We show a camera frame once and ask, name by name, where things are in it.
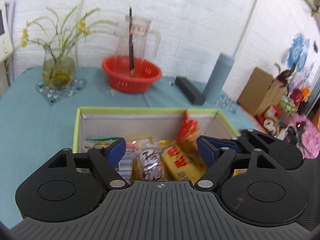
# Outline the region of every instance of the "glass pitcher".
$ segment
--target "glass pitcher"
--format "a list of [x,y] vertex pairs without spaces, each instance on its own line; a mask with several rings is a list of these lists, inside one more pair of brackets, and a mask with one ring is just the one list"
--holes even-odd
[[134,56],[134,77],[140,77],[141,66],[145,57],[145,50],[149,49],[147,43],[147,34],[153,34],[154,47],[152,56],[156,57],[158,47],[161,41],[160,33],[150,28],[151,20],[142,17],[125,17],[125,25],[119,43],[116,49],[113,70],[121,75],[130,76],[130,59],[129,59],[129,35],[132,34],[133,56]]

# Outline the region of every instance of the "orange object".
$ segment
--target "orange object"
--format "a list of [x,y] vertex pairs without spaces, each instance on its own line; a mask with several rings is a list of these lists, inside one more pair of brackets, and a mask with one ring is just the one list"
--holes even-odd
[[142,93],[147,91],[153,82],[162,77],[161,69],[147,61],[134,58],[134,77],[130,77],[129,57],[121,56],[121,62],[128,61],[126,64],[116,64],[114,56],[107,57],[102,62],[103,70],[108,74],[110,85],[125,93]]
[[318,109],[315,117],[312,119],[311,122],[320,131],[320,108]]
[[309,88],[303,88],[302,91],[302,101],[306,100],[306,98],[310,95],[311,91]]

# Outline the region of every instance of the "black stick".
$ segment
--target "black stick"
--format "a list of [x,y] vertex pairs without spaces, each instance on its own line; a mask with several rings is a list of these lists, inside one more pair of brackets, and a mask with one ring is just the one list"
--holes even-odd
[[133,60],[133,43],[132,43],[132,8],[129,9],[129,17],[130,17],[130,24],[129,24],[129,59],[130,59],[130,76],[133,77],[134,74],[134,60]]

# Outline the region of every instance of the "barcode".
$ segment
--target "barcode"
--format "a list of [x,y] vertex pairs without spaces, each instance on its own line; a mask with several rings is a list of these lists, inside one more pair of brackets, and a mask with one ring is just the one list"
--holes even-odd
[[190,180],[185,171],[180,171],[178,175],[181,177],[181,180]]
[[131,171],[118,171],[118,173],[121,175],[122,178],[124,178],[128,183],[130,181],[131,177]]
[[132,156],[125,154],[119,162],[119,171],[132,171]]

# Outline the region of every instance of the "red plastic basket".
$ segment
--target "red plastic basket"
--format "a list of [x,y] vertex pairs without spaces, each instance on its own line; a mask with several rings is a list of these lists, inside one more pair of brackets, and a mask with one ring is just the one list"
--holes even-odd
[[108,74],[110,85],[125,93],[142,93],[147,91],[153,84],[162,77],[161,69],[147,60],[134,59],[135,73],[138,76],[130,77],[129,57],[117,57],[122,64],[116,64],[115,57],[107,57],[102,62],[103,70]]

